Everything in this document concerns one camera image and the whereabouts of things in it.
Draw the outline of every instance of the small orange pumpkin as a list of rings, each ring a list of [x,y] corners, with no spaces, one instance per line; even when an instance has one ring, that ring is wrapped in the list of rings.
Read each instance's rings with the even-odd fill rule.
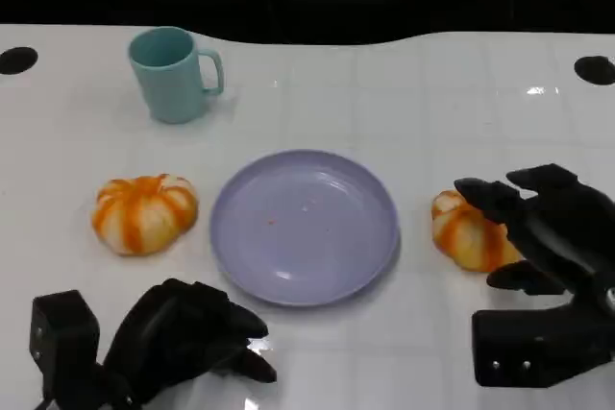
[[[148,254],[188,230],[197,212],[194,188],[181,177],[111,180],[98,193],[92,226],[116,253]]]
[[[435,246],[463,269],[490,273],[521,259],[506,239],[506,226],[487,220],[456,191],[433,200],[431,218]]]

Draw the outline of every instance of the table surface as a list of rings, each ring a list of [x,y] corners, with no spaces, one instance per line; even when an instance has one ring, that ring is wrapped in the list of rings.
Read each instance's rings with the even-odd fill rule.
[[[228,291],[270,325],[254,344],[276,385],[203,376],[150,408],[373,410],[615,407],[615,365],[550,390],[479,387],[470,316],[559,297],[499,292],[431,243],[430,203],[454,179],[501,179],[558,162],[615,196],[615,89],[579,79],[577,58],[615,55],[615,36],[451,33],[360,47],[278,46],[198,36],[220,52],[228,89],[202,119],[151,120],[126,58],[142,28],[0,26],[0,50],[37,64],[0,76],[0,407],[34,408],[32,298],[79,289],[101,325],[100,357],[139,296],[168,277]],[[206,60],[204,73],[212,75]],[[247,162],[279,150],[340,153],[370,168],[399,210],[401,256],[351,300],[317,309],[256,301],[216,270],[209,210]],[[169,172],[196,186],[201,216],[164,254],[124,259],[89,213],[108,179]]]

